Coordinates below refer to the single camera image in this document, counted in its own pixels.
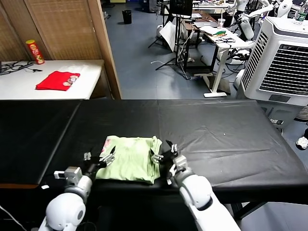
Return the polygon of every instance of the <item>shoe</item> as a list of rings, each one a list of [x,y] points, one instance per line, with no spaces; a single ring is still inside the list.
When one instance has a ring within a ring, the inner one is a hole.
[[[295,142],[295,145],[298,149],[305,150],[308,147],[308,140],[303,136]]]

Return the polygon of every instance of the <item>air vent grille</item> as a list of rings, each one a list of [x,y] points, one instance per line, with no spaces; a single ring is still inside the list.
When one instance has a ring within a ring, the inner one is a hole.
[[[252,52],[248,66],[247,66],[247,68],[244,72],[242,83],[243,83],[245,90],[247,89],[247,87],[248,87],[248,85],[251,81],[252,75],[255,72],[255,69],[257,67],[259,60],[261,59],[261,55],[263,53],[263,50],[265,49],[265,46],[266,46],[268,39],[269,38],[266,36],[266,34],[264,34],[263,31],[261,31],[260,36],[259,36],[258,41],[257,41],[256,46],[255,46],[255,49]]]
[[[308,48],[280,45],[259,89],[308,95]]]

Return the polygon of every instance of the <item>water bottle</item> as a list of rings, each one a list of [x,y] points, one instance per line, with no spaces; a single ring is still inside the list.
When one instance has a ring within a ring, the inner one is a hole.
[[[306,18],[307,13],[308,13],[308,3],[306,1],[305,4],[300,8],[299,12],[295,17],[295,24],[302,25],[303,21]]]

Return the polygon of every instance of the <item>white cable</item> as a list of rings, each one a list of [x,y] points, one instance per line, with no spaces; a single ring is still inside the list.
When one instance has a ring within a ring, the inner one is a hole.
[[[179,58],[181,57],[181,54],[182,54],[182,52],[183,52],[183,49],[184,49],[184,47],[185,47],[185,44],[187,43],[187,41],[188,41],[189,39],[191,39],[191,38],[193,37],[193,34],[194,34],[194,29],[193,29],[193,26],[192,26],[192,32],[191,32],[191,34],[187,37],[186,41],[184,42],[183,47],[182,47],[182,49],[181,49],[181,51],[180,51],[180,54],[179,54],[179,56],[178,56],[178,62],[179,62]]]
[[[6,212],[24,231],[27,231],[7,210],[5,210],[2,206],[0,206],[0,209]]]
[[[161,64],[164,64],[162,61],[159,61],[159,60],[156,60],[156,61],[150,62],[150,64],[153,64],[153,63],[161,63]]]

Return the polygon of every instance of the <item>folded shirt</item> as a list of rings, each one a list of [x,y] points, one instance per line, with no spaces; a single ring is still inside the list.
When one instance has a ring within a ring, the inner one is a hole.
[[[127,138],[108,136],[102,152],[103,157],[115,147],[115,160],[107,168],[100,169],[97,179],[145,181],[153,184],[160,177],[159,164],[153,162],[151,150],[159,153],[162,142],[156,137]]]

